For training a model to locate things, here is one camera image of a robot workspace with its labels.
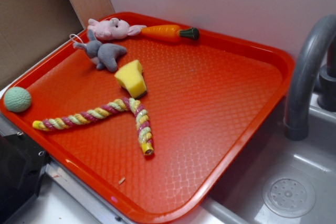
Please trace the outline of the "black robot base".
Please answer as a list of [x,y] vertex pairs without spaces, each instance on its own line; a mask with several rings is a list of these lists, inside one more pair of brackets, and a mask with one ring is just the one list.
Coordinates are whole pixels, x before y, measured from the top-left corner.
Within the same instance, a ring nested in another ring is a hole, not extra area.
[[49,155],[23,132],[1,136],[1,223],[39,196]]

